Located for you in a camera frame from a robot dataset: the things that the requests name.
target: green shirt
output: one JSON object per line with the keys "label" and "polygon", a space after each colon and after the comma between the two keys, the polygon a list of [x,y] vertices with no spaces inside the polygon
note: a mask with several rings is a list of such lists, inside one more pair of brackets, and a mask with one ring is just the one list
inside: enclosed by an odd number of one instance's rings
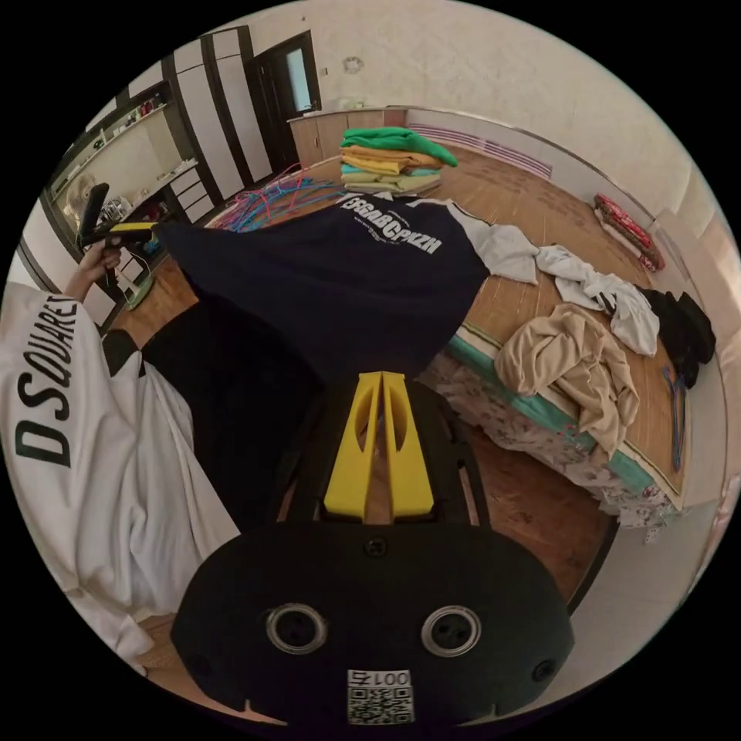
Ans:
{"label": "green shirt", "polygon": [[368,149],[395,149],[405,152],[417,152],[437,157],[451,167],[458,166],[458,160],[445,147],[430,141],[417,134],[416,131],[396,126],[383,126],[377,129],[348,129],[341,147],[351,147],[353,144]]}

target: black pants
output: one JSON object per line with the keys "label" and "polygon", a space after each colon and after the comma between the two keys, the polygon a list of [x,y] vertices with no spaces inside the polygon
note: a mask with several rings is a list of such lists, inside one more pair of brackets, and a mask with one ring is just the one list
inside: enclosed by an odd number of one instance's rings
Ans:
{"label": "black pants", "polygon": [[142,354],[187,401],[195,456],[243,531],[264,522],[276,467],[321,383],[272,327],[200,298]]}

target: bamboo mat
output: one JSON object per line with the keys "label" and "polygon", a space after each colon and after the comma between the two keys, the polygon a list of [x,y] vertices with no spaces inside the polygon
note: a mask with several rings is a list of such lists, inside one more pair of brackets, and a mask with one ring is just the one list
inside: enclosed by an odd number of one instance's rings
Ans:
{"label": "bamboo mat", "polygon": [[[612,272],[642,288],[651,287],[646,271],[605,233],[589,204],[537,175],[492,157],[458,147],[448,149],[458,158],[458,167],[446,167],[441,184],[426,193],[426,197],[452,198],[466,211],[487,222],[514,224],[536,246],[563,245],[602,273]],[[332,160],[317,165],[306,174],[315,181],[331,180],[339,184],[340,162]],[[290,202],[292,197],[286,196],[283,200]],[[297,208],[273,223],[325,208],[330,203],[328,199]],[[479,290],[465,325],[501,347],[518,327],[535,316],[550,315],[559,303],[562,301],[553,278],[540,271],[537,286],[492,277]],[[592,314],[609,328],[607,315]],[[677,493],[681,493],[687,455],[682,456],[682,467],[675,471],[672,465],[672,403],[661,370],[665,365],[672,368],[672,364],[661,341],[654,357],[638,355],[622,343],[618,344],[628,358],[641,400],[626,442],[657,468]]]}

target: white cloth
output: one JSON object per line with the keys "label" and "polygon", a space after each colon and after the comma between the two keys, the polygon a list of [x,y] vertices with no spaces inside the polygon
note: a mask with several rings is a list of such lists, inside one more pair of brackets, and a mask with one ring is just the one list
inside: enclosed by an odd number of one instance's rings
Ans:
{"label": "white cloth", "polygon": [[535,258],[538,252],[539,249],[516,226],[494,224],[481,245],[479,256],[493,276],[536,286]]}
{"label": "white cloth", "polygon": [[656,355],[658,317],[635,286],[612,273],[606,276],[598,272],[560,245],[543,247],[536,262],[543,272],[556,276],[556,288],[564,301],[593,311],[609,313],[608,309],[614,309],[610,323],[613,334],[635,353]]}
{"label": "white cloth", "polygon": [[238,535],[193,453],[183,397],[135,353],[111,377],[77,301],[9,283],[0,313],[0,435],[15,497],[60,588],[121,658],[137,624],[175,612],[200,564]]}
{"label": "white cloth", "polygon": [[490,275],[537,285],[535,257],[538,248],[516,226],[489,224],[464,211],[450,198],[445,201],[419,198],[406,205],[414,207],[420,203],[434,203],[448,209],[465,230]]}

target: navy t-shirt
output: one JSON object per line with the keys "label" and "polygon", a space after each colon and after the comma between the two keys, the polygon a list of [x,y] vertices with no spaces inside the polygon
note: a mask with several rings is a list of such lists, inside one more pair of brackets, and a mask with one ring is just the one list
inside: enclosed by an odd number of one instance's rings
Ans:
{"label": "navy t-shirt", "polygon": [[242,234],[155,228],[200,290],[275,327],[327,383],[424,370],[489,275],[488,231],[452,201],[356,194]]}

